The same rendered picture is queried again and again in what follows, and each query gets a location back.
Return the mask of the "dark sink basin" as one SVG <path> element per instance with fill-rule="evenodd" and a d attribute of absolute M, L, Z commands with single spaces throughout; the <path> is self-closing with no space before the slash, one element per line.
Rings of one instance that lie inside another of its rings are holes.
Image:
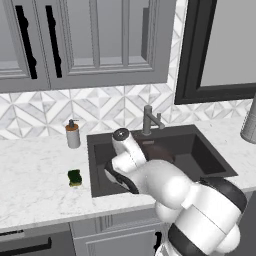
<path fill-rule="evenodd" d="M 144 136 L 140 130 L 133 130 L 131 134 L 140 145 L 148 148 L 153 145 L 162 146 L 170 152 L 174 165 L 193 181 L 198 181 L 201 177 L 237 176 L 195 125 L 152 129 L 149 136 Z M 104 172 L 106 162 L 116 156 L 112 134 L 88 135 L 87 147 L 92 196 L 126 193 L 126 189 L 110 182 Z"/>

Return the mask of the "green yellow sponge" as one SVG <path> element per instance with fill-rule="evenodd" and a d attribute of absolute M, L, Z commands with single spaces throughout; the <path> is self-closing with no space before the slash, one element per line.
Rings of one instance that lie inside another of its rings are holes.
<path fill-rule="evenodd" d="M 82 184 L 82 177 L 79 169 L 70 170 L 68 172 L 68 178 L 70 187 L 79 186 Z"/>

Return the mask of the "grey lower cupboard front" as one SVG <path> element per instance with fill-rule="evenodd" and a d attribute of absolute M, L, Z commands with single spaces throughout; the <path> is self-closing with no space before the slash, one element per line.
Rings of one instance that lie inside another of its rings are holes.
<path fill-rule="evenodd" d="M 76 256 L 154 256 L 155 232 L 167 226 L 153 208 L 70 223 Z"/>

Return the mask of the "black window frame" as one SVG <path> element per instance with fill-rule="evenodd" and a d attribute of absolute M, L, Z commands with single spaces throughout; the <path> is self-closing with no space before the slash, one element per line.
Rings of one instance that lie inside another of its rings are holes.
<path fill-rule="evenodd" d="M 201 85 L 217 1 L 188 0 L 175 105 L 250 99 L 256 93 L 256 81 Z"/>

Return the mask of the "grey metal tap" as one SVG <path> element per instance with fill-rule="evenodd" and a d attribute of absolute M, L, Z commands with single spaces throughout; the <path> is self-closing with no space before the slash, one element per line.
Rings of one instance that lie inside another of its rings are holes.
<path fill-rule="evenodd" d="M 146 105 L 143 114 L 143 129 L 142 134 L 148 136 L 151 134 L 151 126 L 156 125 L 159 129 L 164 129 L 165 125 L 161 122 L 161 114 L 156 116 L 152 114 L 152 106 Z"/>

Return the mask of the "dark grey dishwasher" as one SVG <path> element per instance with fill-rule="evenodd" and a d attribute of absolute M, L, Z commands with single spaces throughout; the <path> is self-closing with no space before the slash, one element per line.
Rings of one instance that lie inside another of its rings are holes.
<path fill-rule="evenodd" d="M 13 230 L 0 233 L 0 252 L 45 244 L 52 239 L 51 249 L 15 256 L 76 256 L 68 223 Z"/>

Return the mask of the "grey narrow upper cupboard door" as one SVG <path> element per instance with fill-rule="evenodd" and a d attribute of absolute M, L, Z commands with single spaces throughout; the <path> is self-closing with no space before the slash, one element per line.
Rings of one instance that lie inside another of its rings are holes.
<path fill-rule="evenodd" d="M 28 33 L 37 61 L 37 79 L 32 79 L 21 37 L 15 6 L 21 5 L 29 22 Z M 49 90 L 35 0 L 0 0 L 0 93 Z"/>

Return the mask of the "grey wide upper cupboard door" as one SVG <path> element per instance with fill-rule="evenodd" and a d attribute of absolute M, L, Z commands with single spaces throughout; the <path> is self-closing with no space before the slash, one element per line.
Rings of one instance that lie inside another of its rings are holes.
<path fill-rule="evenodd" d="M 50 78 L 57 89 L 167 81 L 177 0 L 36 0 Z M 58 78 L 45 6 L 61 57 Z"/>

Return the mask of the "white soap dispenser brown top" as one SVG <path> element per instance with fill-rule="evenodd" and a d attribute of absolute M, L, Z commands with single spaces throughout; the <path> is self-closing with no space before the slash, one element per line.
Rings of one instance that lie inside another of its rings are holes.
<path fill-rule="evenodd" d="M 68 147 L 71 149 L 79 148 L 81 145 L 80 133 L 79 126 L 76 124 L 75 120 L 70 119 L 65 129 Z"/>

